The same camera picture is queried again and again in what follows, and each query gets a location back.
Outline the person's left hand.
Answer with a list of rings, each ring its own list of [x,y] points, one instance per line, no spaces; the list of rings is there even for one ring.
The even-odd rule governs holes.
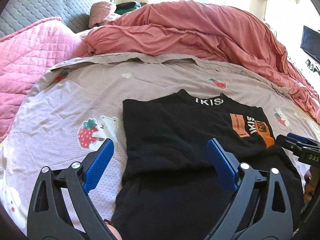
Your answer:
[[[113,223],[110,220],[105,219],[104,223],[108,227],[108,229],[112,232],[112,234],[116,237],[117,240],[122,240],[120,233],[117,229],[113,226]]]

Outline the person's right hand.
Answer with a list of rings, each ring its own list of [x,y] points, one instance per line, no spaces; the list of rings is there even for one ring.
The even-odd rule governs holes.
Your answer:
[[[310,170],[306,172],[304,175],[304,180],[305,180],[305,186],[304,186],[304,201],[309,202],[312,200],[312,197],[315,194],[315,187],[311,185],[311,180],[312,180],[312,173]]]

